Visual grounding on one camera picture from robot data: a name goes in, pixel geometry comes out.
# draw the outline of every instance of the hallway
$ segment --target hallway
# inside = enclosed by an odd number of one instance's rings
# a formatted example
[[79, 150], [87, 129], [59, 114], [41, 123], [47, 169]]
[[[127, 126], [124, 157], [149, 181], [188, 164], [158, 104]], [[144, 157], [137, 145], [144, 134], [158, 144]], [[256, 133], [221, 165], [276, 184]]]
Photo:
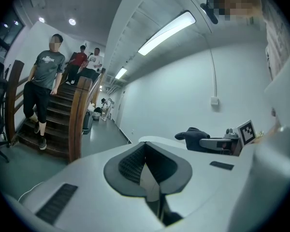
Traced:
[[[113, 121], [94, 121], [91, 132], [83, 135], [82, 157], [127, 144]], [[0, 148], [10, 162], [0, 156], [0, 189], [16, 199], [35, 185], [60, 172], [67, 161], [18, 143]]]

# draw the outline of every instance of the staircase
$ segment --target staircase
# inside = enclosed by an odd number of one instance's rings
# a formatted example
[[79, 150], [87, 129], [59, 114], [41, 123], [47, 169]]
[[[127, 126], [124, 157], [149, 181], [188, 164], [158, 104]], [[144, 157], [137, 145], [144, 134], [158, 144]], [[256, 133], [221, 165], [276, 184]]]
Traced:
[[[47, 108], [45, 138], [47, 148], [44, 150], [53, 156], [69, 158], [69, 121], [76, 86], [61, 84], [57, 95], [51, 96]], [[19, 142], [39, 149], [39, 134], [33, 132], [34, 123], [26, 119], [18, 131]]]

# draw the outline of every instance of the ceiling light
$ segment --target ceiling light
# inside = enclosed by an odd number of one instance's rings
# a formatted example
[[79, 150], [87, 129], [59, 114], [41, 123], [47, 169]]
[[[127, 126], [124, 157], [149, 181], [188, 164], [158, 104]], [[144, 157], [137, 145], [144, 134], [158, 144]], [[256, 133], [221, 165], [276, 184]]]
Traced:
[[70, 19], [69, 23], [74, 26], [76, 24], [76, 21], [74, 19]]
[[171, 37], [173, 34], [176, 34], [180, 30], [188, 27], [191, 24], [196, 22], [193, 15], [189, 12], [183, 12], [180, 16], [175, 18], [169, 24], [161, 28], [157, 33], [155, 33], [139, 50], [139, 53], [146, 55], [157, 45], [165, 41], [167, 38]]
[[118, 72], [118, 74], [116, 75], [116, 79], [119, 79], [123, 76], [124, 73], [126, 73], [126, 69], [125, 68], [121, 68], [120, 71]]

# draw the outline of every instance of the ceiling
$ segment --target ceiling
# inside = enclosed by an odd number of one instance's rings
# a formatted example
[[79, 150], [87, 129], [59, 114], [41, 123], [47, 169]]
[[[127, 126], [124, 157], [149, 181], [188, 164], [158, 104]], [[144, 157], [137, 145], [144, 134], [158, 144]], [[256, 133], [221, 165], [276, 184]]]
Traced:
[[[252, 18], [231, 18], [230, 20], [219, 18], [219, 23], [214, 25], [200, 8], [200, 4], [204, 2], [206, 0], [143, 0], [135, 8], [132, 17], [127, 22], [115, 51], [111, 56], [106, 56], [111, 58], [107, 67], [108, 76], [105, 80], [105, 83], [110, 87], [109, 93], [129, 82], [131, 77], [141, 68], [147, 68], [148, 63], [155, 59], [167, 57], [169, 51], [187, 42], [195, 41], [200, 37], [200, 34], [206, 35], [227, 27], [238, 27], [257, 22], [256, 19]], [[146, 56], [138, 53], [139, 48], [156, 31], [184, 10], [189, 10], [193, 14], [196, 18], [195, 24], [165, 40]], [[120, 80], [115, 80], [114, 76], [121, 67], [125, 67], [128, 71]]]
[[[106, 46], [107, 37], [122, 0], [15, 0], [25, 11], [27, 26], [43, 17], [50, 26], [79, 40]], [[76, 25], [69, 24], [69, 19]]]

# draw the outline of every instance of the person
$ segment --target person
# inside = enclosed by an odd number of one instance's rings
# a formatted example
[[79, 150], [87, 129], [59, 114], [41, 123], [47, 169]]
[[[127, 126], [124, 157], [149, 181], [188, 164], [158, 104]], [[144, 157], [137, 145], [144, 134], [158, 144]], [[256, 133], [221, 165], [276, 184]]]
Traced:
[[87, 62], [81, 67], [81, 72], [77, 75], [77, 81], [81, 76], [91, 78], [94, 82], [101, 73], [101, 67], [103, 64], [102, 57], [99, 55], [100, 49], [96, 48], [93, 55], [90, 55]]
[[103, 121], [106, 121], [109, 114], [110, 114], [110, 111], [111, 111], [111, 105], [112, 105], [112, 102], [111, 102], [111, 99], [109, 98], [108, 100], [106, 100], [105, 98], [103, 98], [101, 100], [103, 106], [102, 106], [102, 111], [104, 112], [104, 116], [102, 116], [102, 120]]
[[[209, 0], [219, 15], [237, 15], [242, 17], [262, 17], [266, 23], [268, 45], [265, 49], [267, 68], [271, 80], [279, 74], [290, 56], [290, 25], [272, 0]], [[268, 132], [275, 133], [280, 128], [274, 109], [276, 124]]]
[[82, 66], [83, 62], [87, 61], [87, 55], [84, 53], [85, 49], [86, 47], [81, 45], [81, 52], [77, 53], [75, 58], [69, 62], [72, 64], [70, 66], [69, 77], [66, 84], [74, 84], [79, 68]]
[[[44, 136], [46, 127], [46, 109], [50, 95], [56, 95], [62, 73], [64, 71], [65, 57], [58, 51], [63, 38], [60, 34], [54, 34], [49, 43], [49, 50], [41, 52], [37, 56], [29, 77], [24, 87], [24, 114], [26, 118], [35, 123], [34, 133], [40, 132], [39, 147], [46, 149]], [[36, 104], [37, 116], [33, 111]]]

